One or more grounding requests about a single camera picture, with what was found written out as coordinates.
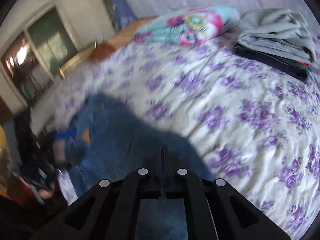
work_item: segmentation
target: blue denim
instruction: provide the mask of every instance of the blue denim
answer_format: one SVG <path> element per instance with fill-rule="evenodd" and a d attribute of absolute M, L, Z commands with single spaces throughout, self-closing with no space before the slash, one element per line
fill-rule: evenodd
<path fill-rule="evenodd" d="M 81 140 L 87 127 L 90 144 Z M 157 144 L 167 145 L 184 168 L 214 180 L 187 139 L 149 127 L 123 103 L 105 95 L 89 97 L 69 128 L 77 130 L 77 136 L 66 142 L 66 159 L 72 164 L 69 175 L 78 197 L 101 179 L 121 180 L 141 168 Z M 183 200 L 142 200 L 139 212 L 136 239 L 188 239 Z"/>

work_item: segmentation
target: black mount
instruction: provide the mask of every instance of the black mount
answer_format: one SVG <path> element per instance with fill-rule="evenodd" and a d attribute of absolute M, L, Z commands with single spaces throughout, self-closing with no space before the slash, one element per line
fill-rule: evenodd
<path fill-rule="evenodd" d="M 143 169 L 100 181 L 31 239 L 134 240 L 140 199 L 166 197 L 184 200 L 189 240 L 290 240 L 225 180 L 200 179 L 166 153 L 158 146 Z"/>

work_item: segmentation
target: white sheet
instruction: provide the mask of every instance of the white sheet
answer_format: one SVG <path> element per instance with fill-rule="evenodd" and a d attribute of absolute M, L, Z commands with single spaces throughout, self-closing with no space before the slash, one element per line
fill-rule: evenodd
<path fill-rule="evenodd" d="M 119 98 L 187 137 L 217 177 L 300 239 L 320 209 L 319 66 L 304 84 L 234 55 L 234 43 L 232 33 L 192 47 L 131 43 L 61 84 L 56 126 L 67 127 L 88 95 Z"/>

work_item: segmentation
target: colorful pillowcase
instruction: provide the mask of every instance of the colorful pillowcase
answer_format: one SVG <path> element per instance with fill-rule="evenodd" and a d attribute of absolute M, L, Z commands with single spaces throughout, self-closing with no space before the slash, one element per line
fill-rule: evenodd
<path fill-rule="evenodd" d="M 135 39 L 141 43 L 201 44 L 236 27 L 239 19 L 238 10 L 226 5 L 185 9 L 140 27 Z"/>

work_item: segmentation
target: orange tag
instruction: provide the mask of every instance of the orange tag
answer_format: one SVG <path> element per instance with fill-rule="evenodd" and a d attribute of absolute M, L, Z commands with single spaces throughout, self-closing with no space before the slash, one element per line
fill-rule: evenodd
<path fill-rule="evenodd" d="M 90 130 L 89 130 L 89 128 L 84 130 L 84 133 L 82 134 L 82 140 L 87 143 L 90 143 Z"/>

